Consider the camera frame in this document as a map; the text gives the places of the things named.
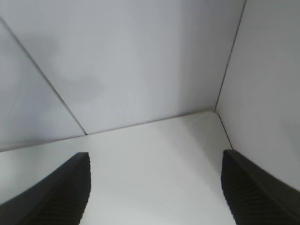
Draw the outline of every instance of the black rubber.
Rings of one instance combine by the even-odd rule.
[[[77,153],[38,184],[0,205],[0,225],[78,225],[90,190],[89,154]]]
[[[225,150],[222,189],[237,225],[300,225],[300,192],[235,150]]]

